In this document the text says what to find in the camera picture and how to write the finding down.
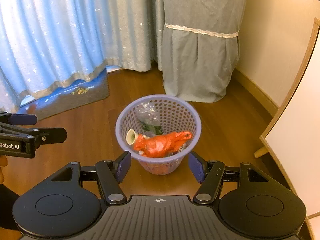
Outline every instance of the purple gripper pad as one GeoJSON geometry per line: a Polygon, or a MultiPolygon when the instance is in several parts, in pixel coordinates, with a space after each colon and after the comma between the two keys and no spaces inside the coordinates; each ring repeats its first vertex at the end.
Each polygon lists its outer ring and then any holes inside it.
{"type": "Polygon", "coordinates": [[[196,158],[193,152],[189,154],[188,163],[189,163],[189,168],[193,173],[193,176],[195,176],[198,183],[202,183],[205,179],[203,164],[200,160],[196,158]]]}
{"type": "Polygon", "coordinates": [[[12,114],[8,120],[12,125],[35,125],[38,121],[34,114],[12,114]]]}
{"type": "Polygon", "coordinates": [[[116,173],[116,180],[118,183],[121,183],[124,180],[124,177],[127,175],[128,170],[131,166],[131,154],[127,152],[126,156],[118,164],[118,171],[116,173]]]}

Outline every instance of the blue rug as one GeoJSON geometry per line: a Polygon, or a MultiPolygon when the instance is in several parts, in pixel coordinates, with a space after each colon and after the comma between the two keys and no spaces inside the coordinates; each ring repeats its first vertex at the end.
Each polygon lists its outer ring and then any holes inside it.
{"type": "Polygon", "coordinates": [[[38,120],[42,120],[108,96],[107,71],[104,69],[94,80],[76,80],[66,88],[57,88],[50,95],[21,107],[18,114],[35,114],[38,120]]]}

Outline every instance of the curtain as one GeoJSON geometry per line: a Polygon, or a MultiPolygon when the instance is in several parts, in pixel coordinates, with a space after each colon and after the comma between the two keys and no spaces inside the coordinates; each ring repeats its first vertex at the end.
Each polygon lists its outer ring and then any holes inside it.
{"type": "Polygon", "coordinates": [[[246,0],[164,0],[165,92],[186,101],[215,102],[239,59],[238,33],[246,0]]]}
{"type": "Polygon", "coordinates": [[[158,60],[163,0],[0,0],[0,109],[15,112],[106,65],[137,71],[158,60]]]}

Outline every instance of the green bottle label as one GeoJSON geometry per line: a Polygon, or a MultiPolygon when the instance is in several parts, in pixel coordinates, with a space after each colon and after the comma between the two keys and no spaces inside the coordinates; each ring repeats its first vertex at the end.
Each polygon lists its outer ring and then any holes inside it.
{"type": "Polygon", "coordinates": [[[145,122],[140,121],[142,124],[142,129],[145,131],[150,131],[154,133],[155,135],[161,135],[163,134],[163,130],[161,126],[154,126],[151,124],[146,124],[145,122]]]}

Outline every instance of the metal rivet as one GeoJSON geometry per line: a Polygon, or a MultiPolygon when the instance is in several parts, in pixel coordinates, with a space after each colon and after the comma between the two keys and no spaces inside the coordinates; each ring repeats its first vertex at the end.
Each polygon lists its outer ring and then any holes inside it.
{"type": "Polygon", "coordinates": [[[206,193],[201,193],[201,194],[198,194],[196,196],[196,199],[201,201],[201,202],[206,202],[206,201],[209,201],[211,200],[211,196],[209,194],[206,194],[206,193]]]}
{"type": "Polygon", "coordinates": [[[111,195],[108,196],[108,199],[110,199],[113,202],[118,202],[124,199],[124,196],[122,194],[119,193],[113,193],[111,195]]]}

